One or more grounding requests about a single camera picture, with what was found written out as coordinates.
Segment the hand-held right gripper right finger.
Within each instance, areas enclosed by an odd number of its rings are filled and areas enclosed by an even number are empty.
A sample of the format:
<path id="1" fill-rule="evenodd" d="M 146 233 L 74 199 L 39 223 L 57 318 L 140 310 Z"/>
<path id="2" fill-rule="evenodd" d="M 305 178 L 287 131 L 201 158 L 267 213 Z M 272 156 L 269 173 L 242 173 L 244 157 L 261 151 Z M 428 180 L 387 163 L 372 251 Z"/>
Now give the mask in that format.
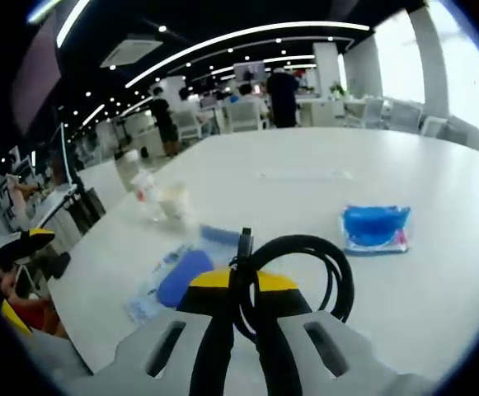
<path id="1" fill-rule="evenodd" d="M 246 301 L 271 395 L 410 395 L 412 376 L 374 354 L 370 341 L 330 313 L 313 312 L 284 276 L 251 272 Z"/>

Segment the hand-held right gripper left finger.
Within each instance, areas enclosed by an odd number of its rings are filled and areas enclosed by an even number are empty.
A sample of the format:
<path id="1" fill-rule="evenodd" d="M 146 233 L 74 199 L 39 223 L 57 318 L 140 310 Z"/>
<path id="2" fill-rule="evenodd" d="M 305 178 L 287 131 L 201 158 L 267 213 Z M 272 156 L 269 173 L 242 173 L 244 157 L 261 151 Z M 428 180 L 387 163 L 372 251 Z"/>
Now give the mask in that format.
<path id="1" fill-rule="evenodd" d="M 232 272 L 205 272 L 181 303 L 141 325 L 98 374 L 100 395 L 221 395 L 234 343 Z"/>

